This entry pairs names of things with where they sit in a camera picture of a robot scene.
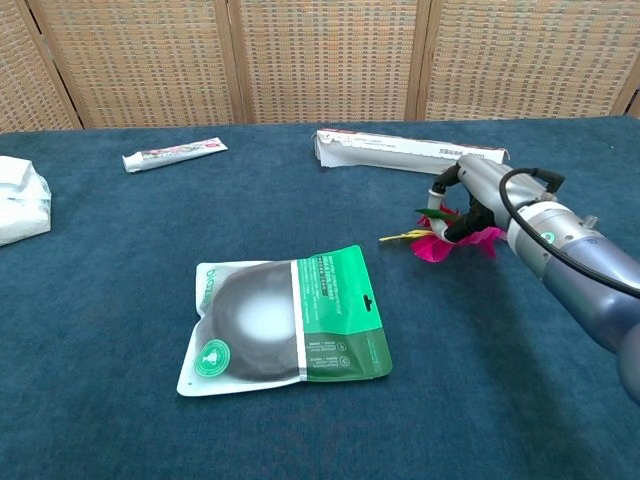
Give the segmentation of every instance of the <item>wicker panel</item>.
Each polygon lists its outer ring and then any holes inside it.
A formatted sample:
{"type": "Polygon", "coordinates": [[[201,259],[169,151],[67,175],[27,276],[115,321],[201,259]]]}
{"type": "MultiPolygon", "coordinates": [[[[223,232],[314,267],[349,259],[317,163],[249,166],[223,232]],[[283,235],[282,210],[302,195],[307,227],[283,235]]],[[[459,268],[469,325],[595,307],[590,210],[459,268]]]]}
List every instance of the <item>wicker panel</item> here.
{"type": "Polygon", "coordinates": [[[215,2],[31,1],[85,125],[233,121],[215,2]]]}
{"type": "Polygon", "coordinates": [[[404,118],[417,0],[239,5],[257,122],[404,118]]]}
{"type": "Polygon", "coordinates": [[[26,23],[31,17],[20,8],[22,14],[12,0],[0,2],[0,132],[78,126],[53,64],[45,64],[34,43],[35,24],[26,23]]]}
{"type": "Polygon", "coordinates": [[[640,53],[637,0],[441,3],[428,119],[608,115],[640,53]]]}

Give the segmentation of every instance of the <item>toothpaste tube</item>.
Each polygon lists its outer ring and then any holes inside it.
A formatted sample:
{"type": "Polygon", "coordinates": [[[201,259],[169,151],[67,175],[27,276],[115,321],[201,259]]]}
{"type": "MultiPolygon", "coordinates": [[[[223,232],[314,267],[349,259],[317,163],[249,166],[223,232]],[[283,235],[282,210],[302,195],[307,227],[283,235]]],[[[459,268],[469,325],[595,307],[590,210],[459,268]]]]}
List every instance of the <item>toothpaste tube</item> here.
{"type": "Polygon", "coordinates": [[[133,173],[202,157],[203,155],[223,150],[228,150],[228,148],[216,137],[175,147],[144,150],[128,157],[123,155],[122,161],[124,162],[124,169],[129,173],[133,173]]]}

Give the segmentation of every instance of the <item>plastic pouch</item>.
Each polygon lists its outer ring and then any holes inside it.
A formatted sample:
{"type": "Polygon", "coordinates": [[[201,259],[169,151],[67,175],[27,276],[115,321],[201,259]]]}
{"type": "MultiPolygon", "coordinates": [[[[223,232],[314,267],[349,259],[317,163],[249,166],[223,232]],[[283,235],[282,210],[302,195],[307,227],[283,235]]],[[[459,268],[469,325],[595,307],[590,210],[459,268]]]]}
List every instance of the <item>plastic pouch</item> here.
{"type": "Polygon", "coordinates": [[[358,246],[278,262],[200,264],[200,321],[178,393],[204,396],[387,375],[391,356],[358,246]]]}

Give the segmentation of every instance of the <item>green label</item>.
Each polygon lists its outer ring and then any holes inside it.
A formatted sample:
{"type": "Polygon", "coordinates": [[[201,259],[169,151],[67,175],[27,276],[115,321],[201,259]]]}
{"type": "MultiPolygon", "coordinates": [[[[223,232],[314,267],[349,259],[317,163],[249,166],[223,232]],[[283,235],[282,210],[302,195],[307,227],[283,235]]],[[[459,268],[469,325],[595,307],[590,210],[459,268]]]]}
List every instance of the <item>green label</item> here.
{"type": "Polygon", "coordinates": [[[195,369],[203,377],[216,377],[229,366],[231,351],[222,340],[211,340],[207,343],[195,361],[195,369]]]}
{"type": "Polygon", "coordinates": [[[376,378],[392,368],[382,328],[353,335],[307,334],[305,350],[311,382],[376,378]]]}
{"type": "Polygon", "coordinates": [[[349,335],[382,326],[359,247],[297,263],[305,333],[349,335]]]}
{"type": "Polygon", "coordinates": [[[392,362],[360,247],[297,261],[307,380],[386,375],[392,362]]]}

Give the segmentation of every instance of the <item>blue tablecloth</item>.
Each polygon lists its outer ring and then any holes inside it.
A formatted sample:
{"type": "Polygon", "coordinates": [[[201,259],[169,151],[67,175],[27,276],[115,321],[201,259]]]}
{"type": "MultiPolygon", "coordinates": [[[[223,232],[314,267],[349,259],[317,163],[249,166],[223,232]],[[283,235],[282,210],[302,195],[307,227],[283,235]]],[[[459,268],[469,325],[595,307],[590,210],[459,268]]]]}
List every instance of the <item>blue tablecloth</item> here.
{"type": "MultiPolygon", "coordinates": [[[[513,166],[566,175],[562,203],[640,259],[637,120],[322,126],[505,147],[513,166]]],[[[318,127],[0,136],[0,155],[32,160],[53,192],[52,231],[0,248],[2,478],[637,479],[640,409],[614,356],[504,244],[441,264],[381,246],[415,227],[433,177],[323,169],[318,127]],[[124,171],[123,154],[213,136],[229,151],[124,171]],[[389,376],[176,393],[198,263],[352,244],[389,376]]]]}

